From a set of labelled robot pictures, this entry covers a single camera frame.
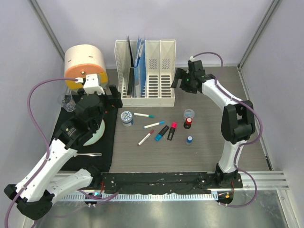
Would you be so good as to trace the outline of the blue plastic folder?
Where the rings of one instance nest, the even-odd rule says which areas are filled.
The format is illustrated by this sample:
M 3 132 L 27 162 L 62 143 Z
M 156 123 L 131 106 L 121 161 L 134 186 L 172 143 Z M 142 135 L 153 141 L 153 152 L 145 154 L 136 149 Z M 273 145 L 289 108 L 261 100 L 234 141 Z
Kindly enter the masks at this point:
M 138 38 L 134 62 L 134 97 L 143 97 L 145 82 L 145 40 L 142 38 Z

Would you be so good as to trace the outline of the cream perforated file organizer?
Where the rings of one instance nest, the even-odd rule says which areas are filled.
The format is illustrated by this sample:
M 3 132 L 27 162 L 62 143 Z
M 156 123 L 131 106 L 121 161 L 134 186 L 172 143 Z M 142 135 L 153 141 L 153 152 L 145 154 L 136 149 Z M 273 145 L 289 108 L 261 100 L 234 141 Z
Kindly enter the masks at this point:
M 136 46 L 136 40 L 115 42 L 118 90 L 122 94 L 123 107 L 173 107 L 175 93 L 171 84 L 175 72 L 176 41 L 174 39 L 145 41 L 146 82 L 143 97 L 139 98 L 127 94 L 130 51 L 134 57 Z

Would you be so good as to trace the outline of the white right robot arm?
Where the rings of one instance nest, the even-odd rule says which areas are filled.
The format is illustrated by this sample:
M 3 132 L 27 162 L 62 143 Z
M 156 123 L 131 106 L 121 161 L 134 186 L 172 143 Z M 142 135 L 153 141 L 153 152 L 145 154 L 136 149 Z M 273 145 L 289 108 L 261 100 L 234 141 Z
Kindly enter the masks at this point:
M 223 88 L 212 74 L 205 71 L 190 72 L 178 68 L 171 85 L 188 93 L 200 92 L 209 97 L 222 111 L 221 134 L 224 138 L 224 149 L 216 165 L 214 181 L 217 186 L 224 188 L 237 179 L 238 160 L 244 144 L 255 132 L 255 118 L 251 112 L 253 104 L 238 100 L 228 90 Z

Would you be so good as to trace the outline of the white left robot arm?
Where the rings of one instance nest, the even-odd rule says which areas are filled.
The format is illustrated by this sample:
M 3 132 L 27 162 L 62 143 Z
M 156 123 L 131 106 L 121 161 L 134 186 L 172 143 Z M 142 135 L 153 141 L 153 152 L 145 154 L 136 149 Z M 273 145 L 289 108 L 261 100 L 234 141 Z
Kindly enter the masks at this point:
M 46 154 L 32 171 L 18 184 L 9 184 L 4 193 L 24 216 L 36 221 L 45 216 L 52 206 L 68 193 L 89 187 L 97 189 L 101 173 L 93 165 L 87 165 L 56 184 L 51 181 L 63 165 L 97 134 L 102 126 L 104 113 L 122 108 L 121 94 L 115 85 L 110 85 L 111 95 L 85 93 L 76 104 L 74 115 L 65 121 Z

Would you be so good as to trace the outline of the cream round drawer cabinet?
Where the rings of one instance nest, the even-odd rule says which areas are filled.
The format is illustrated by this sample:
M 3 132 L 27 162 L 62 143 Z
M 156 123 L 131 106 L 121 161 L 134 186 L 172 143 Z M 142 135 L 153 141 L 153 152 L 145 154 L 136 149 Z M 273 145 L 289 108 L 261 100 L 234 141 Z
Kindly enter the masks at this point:
M 64 77 L 77 78 L 89 74 L 100 76 L 100 85 L 106 89 L 108 76 L 102 52 L 89 44 L 76 45 L 65 52 Z

